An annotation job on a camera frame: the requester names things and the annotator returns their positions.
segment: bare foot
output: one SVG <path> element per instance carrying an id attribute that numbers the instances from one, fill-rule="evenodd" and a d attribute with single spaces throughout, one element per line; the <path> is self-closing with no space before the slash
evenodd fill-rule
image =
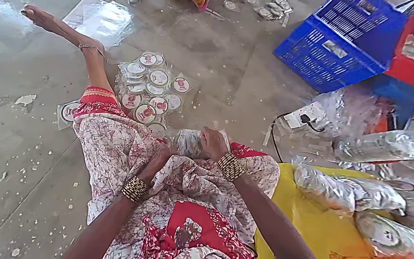
<path id="1" fill-rule="evenodd" d="M 47 31 L 62 36 L 77 47 L 80 44 L 94 46 L 99 50 L 99 52 L 101 52 L 101 55 L 103 55 L 105 51 L 101 42 L 75 31 L 62 20 L 47 12 L 44 12 L 37 6 L 26 5 L 25 10 L 22 10 L 21 13 L 28 17 L 28 19 L 32 20 L 34 25 L 40 26 Z"/>

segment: yellow cloth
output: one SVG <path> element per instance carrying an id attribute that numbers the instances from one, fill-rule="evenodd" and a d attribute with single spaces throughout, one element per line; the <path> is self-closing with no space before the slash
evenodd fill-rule
<path id="1" fill-rule="evenodd" d="M 279 164 L 281 176 L 272 197 L 274 203 L 292 221 L 318 259 L 342 258 L 334 253 L 348 257 L 370 258 L 371 246 L 364 243 L 352 217 L 341 217 L 332 210 L 323 211 L 318 204 L 304 198 L 293 181 L 295 167 Z M 345 169 L 316 167 L 327 175 L 349 176 L 373 179 L 374 176 Z M 258 259 L 273 259 L 274 255 L 257 229 L 255 247 Z"/>

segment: person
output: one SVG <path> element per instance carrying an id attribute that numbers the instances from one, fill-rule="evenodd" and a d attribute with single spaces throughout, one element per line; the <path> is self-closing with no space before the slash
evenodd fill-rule
<path id="1" fill-rule="evenodd" d="M 90 86 L 74 114 L 90 173 L 88 227 L 63 258 L 254 258 L 256 226 L 277 258 L 314 258 L 270 200 L 279 166 L 262 152 L 202 129 L 209 159 L 172 155 L 120 108 L 104 69 L 103 45 L 27 5 L 22 14 L 79 47 Z"/>

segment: gold bangle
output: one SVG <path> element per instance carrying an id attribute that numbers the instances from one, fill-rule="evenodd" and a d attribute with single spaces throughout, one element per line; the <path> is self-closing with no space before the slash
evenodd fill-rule
<path id="1" fill-rule="evenodd" d="M 138 177 L 133 176 L 122 187 L 122 194 L 128 197 L 134 203 L 138 203 L 140 198 L 145 194 L 148 186 Z"/>
<path id="2" fill-rule="evenodd" d="M 218 168 L 223 173 L 223 177 L 232 182 L 245 173 L 244 167 L 239 163 L 239 159 L 228 152 L 218 161 Z"/>

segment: clothing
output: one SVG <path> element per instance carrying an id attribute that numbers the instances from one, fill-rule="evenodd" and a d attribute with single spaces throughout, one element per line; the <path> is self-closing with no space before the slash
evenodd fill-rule
<path id="1" fill-rule="evenodd" d="M 110 91 L 88 87 L 81 103 L 73 127 L 90 173 L 90 224 L 157 152 L 158 140 L 146 126 L 124 114 Z M 277 162 L 238 143 L 232 143 L 231 150 L 250 179 L 271 197 L 279 179 Z M 214 161 L 173 155 L 153 183 L 148 197 L 127 219 L 104 258 L 254 256 L 246 244 L 253 243 L 256 224 L 238 191 L 222 178 Z M 186 207 L 204 215 L 202 220 L 183 209 Z M 223 240 L 224 247 L 216 237 Z"/>

